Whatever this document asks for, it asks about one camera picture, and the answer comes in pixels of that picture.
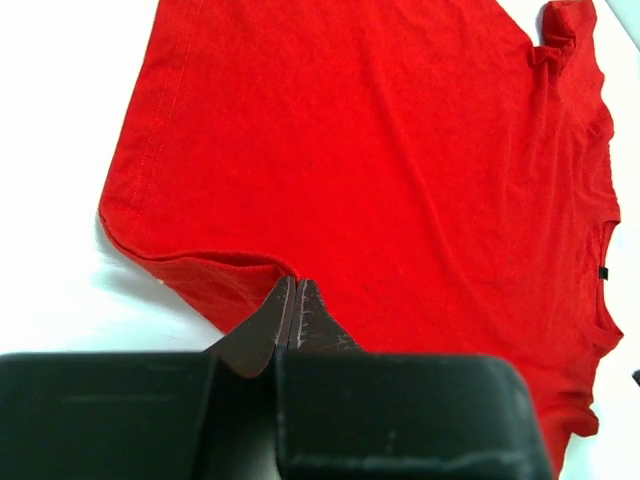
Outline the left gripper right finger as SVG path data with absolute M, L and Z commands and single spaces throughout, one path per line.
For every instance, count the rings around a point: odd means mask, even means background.
M 524 380 L 485 355 L 374 354 L 297 283 L 275 355 L 284 479 L 550 479 Z

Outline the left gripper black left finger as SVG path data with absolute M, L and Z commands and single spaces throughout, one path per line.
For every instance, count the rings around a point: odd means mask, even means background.
M 272 359 L 296 283 L 201 352 L 1 358 L 5 479 L 275 479 Z

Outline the red t shirt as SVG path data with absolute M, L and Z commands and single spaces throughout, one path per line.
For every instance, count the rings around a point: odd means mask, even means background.
M 365 349 L 485 353 L 594 435 L 620 220 L 590 1 L 162 1 L 98 214 L 219 330 L 283 276 Z

